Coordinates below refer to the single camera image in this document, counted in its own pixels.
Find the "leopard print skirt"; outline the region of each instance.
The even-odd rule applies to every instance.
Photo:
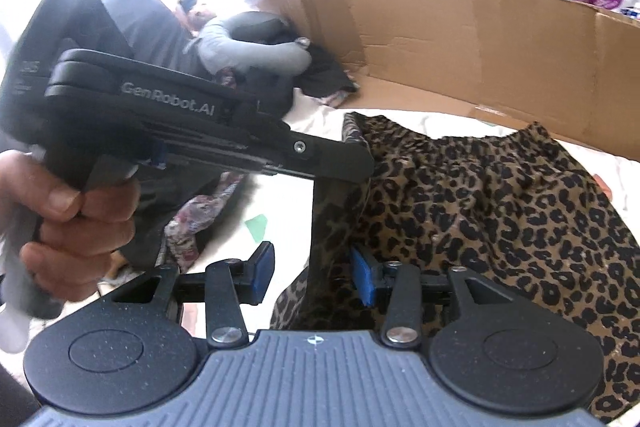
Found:
[[[507,137],[431,139],[382,116],[346,115],[343,139],[376,163],[362,185],[316,180],[307,268],[271,327],[378,330],[351,282],[348,244],[442,274],[460,264],[594,335],[605,380],[591,412],[609,421],[640,398],[640,249],[591,175],[539,124]],[[426,307],[424,334],[442,327]]]

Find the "fingernail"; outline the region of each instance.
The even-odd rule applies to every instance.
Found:
[[[56,212],[66,212],[74,204],[79,193],[71,187],[54,188],[49,194],[49,206]]]

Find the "cardboard flap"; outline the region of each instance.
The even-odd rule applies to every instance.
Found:
[[[290,20],[301,35],[328,50],[345,67],[365,65],[360,37],[344,0],[262,0],[263,11]]]
[[[482,67],[476,101],[584,137],[594,105],[596,12],[564,0],[473,4]]]
[[[632,21],[565,0],[345,1],[371,76],[640,158]]]

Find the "green paper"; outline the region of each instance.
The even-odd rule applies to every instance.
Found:
[[[260,214],[259,216],[248,219],[244,224],[249,229],[249,232],[251,232],[254,241],[261,243],[264,239],[264,231],[267,229],[267,216]]]

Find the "human hand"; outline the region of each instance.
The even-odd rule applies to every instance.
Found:
[[[20,257],[35,282],[52,296],[81,301],[96,291],[110,267],[110,254],[134,235],[131,216],[138,206],[136,180],[82,194],[56,178],[32,157],[0,154],[0,233],[14,203],[44,218],[40,243],[22,247]]]

